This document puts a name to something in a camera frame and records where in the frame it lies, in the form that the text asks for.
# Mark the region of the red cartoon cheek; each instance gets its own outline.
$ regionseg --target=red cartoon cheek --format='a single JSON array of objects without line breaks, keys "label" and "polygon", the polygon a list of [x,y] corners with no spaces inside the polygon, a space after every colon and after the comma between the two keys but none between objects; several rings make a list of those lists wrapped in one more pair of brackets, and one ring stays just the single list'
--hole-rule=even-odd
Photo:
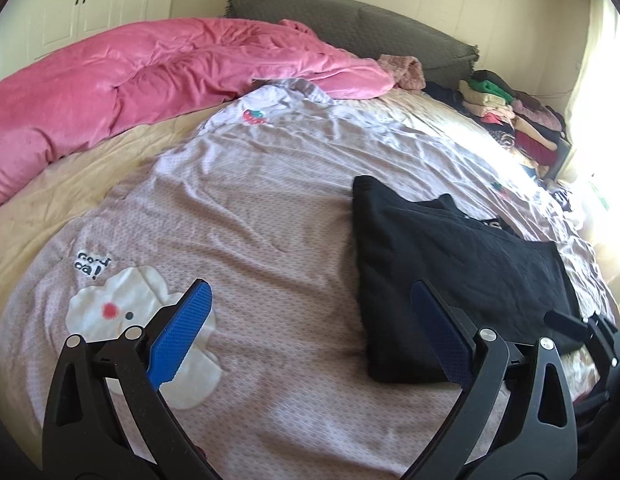
[{"label": "red cartoon cheek", "polygon": [[118,316],[118,307],[109,301],[103,305],[103,317],[105,319],[114,319]]}]

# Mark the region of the metal screw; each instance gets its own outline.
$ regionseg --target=metal screw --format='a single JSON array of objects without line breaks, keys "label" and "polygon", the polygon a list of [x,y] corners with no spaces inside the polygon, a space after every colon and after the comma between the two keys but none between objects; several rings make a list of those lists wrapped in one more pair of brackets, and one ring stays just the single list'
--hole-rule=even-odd
[{"label": "metal screw", "polygon": [[138,339],[141,337],[143,330],[139,326],[131,326],[125,331],[125,337],[130,340]]},{"label": "metal screw", "polygon": [[552,350],[554,348],[554,341],[552,341],[549,337],[542,337],[539,343],[546,350]]},{"label": "metal screw", "polygon": [[80,335],[71,335],[69,338],[65,340],[65,344],[70,348],[74,348],[77,344],[80,343]]},{"label": "metal screw", "polygon": [[481,339],[484,341],[495,341],[497,338],[496,332],[490,328],[482,328],[479,332],[479,336],[481,336]]}]

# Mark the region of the white cartoon bunny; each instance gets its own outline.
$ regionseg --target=white cartoon bunny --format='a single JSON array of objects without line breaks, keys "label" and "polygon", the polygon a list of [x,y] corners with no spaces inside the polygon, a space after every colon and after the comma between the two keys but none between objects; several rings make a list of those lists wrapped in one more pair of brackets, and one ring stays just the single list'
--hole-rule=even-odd
[{"label": "white cartoon bunny", "polygon": [[[115,339],[128,327],[145,326],[165,305],[176,304],[182,292],[168,294],[168,286],[154,267],[129,267],[107,279],[104,285],[88,286],[70,300],[65,324],[70,334],[85,341]],[[205,320],[179,371],[159,391],[168,406],[186,410],[200,404],[221,379],[218,359],[205,349],[215,330],[215,313]],[[122,394],[118,381],[107,380],[111,391]]]}]

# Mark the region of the gray headboard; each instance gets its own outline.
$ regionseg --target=gray headboard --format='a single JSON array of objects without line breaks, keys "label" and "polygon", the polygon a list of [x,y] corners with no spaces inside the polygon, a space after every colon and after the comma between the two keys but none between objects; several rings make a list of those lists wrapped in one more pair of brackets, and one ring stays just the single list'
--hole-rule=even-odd
[{"label": "gray headboard", "polygon": [[417,57],[426,81],[457,88],[479,59],[475,46],[462,43],[406,16],[353,0],[228,0],[228,18],[308,25],[326,43],[359,57],[381,54]]}]

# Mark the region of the pink clothing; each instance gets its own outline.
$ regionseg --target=pink clothing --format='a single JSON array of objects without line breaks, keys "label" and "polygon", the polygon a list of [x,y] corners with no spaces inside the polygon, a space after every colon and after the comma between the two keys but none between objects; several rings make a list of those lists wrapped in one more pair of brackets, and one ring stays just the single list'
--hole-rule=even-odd
[{"label": "pink clothing", "polygon": [[300,77],[337,99],[394,85],[301,23],[225,18],[139,22],[50,54],[0,81],[0,204],[62,156],[244,95],[258,79]]},{"label": "pink clothing", "polygon": [[559,119],[547,108],[543,108],[541,111],[533,111],[530,108],[526,108],[524,104],[518,99],[514,99],[512,102],[512,109],[520,115],[530,119],[533,123],[541,124],[549,130],[554,132],[560,132],[563,130]]},{"label": "pink clothing", "polygon": [[404,90],[423,90],[426,88],[426,78],[423,75],[421,61],[414,56],[391,56],[381,54],[379,66],[386,70],[396,86]]},{"label": "pink clothing", "polygon": [[503,124],[503,118],[495,115],[495,114],[485,114],[482,118],[481,118],[481,122],[482,123],[487,123],[487,124]]}]

